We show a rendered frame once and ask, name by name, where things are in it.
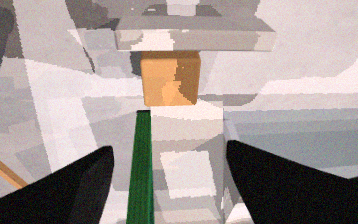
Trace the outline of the brown block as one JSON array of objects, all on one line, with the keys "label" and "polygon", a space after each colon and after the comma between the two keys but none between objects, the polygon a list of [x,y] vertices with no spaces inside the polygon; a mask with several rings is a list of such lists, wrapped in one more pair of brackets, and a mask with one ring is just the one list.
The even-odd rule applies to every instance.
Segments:
[{"label": "brown block", "polygon": [[196,105],[200,67],[198,51],[141,51],[144,105]]}]

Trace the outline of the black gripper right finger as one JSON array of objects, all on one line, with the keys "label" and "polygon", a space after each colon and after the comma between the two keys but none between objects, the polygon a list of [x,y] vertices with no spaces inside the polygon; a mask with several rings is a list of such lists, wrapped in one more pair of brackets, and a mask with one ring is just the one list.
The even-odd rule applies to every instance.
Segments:
[{"label": "black gripper right finger", "polygon": [[358,224],[358,176],[344,178],[236,140],[226,160],[254,224]]}]

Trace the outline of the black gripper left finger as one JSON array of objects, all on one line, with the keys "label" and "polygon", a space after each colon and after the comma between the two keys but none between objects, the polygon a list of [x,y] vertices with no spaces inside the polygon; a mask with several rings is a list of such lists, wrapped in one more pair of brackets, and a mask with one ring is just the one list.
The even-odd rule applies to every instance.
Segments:
[{"label": "black gripper left finger", "polygon": [[112,146],[101,146],[2,196],[0,224],[100,224],[113,169]]}]

